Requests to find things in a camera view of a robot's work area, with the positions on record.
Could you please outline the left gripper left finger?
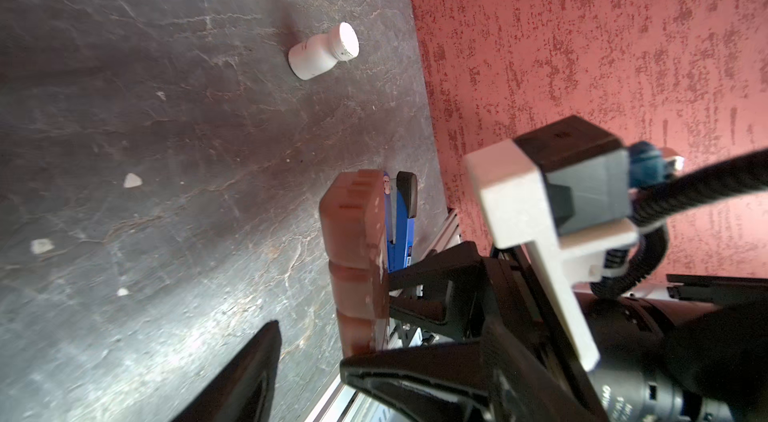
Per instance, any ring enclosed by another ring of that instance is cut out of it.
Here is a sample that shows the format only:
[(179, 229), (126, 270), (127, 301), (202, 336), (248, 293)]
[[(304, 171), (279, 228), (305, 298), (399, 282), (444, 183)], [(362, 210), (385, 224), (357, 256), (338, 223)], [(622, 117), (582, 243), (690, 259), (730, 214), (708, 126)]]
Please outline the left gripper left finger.
[(269, 420), (281, 343), (279, 323), (266, 323), (174, 421)]

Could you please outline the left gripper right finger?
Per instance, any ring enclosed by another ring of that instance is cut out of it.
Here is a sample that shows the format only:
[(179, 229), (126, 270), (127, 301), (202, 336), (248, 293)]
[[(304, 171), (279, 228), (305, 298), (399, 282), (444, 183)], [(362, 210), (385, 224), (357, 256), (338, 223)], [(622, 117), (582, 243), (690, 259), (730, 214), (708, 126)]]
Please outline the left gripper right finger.
[(598, 421), (503, 325), (450, 342), (356, 355), (340, 371), (409, 421)]

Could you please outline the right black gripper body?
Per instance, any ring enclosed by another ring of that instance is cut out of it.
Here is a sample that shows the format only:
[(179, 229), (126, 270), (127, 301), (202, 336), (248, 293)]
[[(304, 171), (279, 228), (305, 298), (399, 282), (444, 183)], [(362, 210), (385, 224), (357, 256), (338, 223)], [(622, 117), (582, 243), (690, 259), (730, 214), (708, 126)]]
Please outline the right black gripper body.
[(483, 257), (462, 242), (389, 275), (389, 314), (397, 322), (446, 337), (444, 343), (403, 347), (412, 362), (477, 362), (482, 330), (500, 323), (537, 357), (544, 346), (568, 362), (597, 362), (600, 352), (571, 289), (556, 293), (532, 256)]

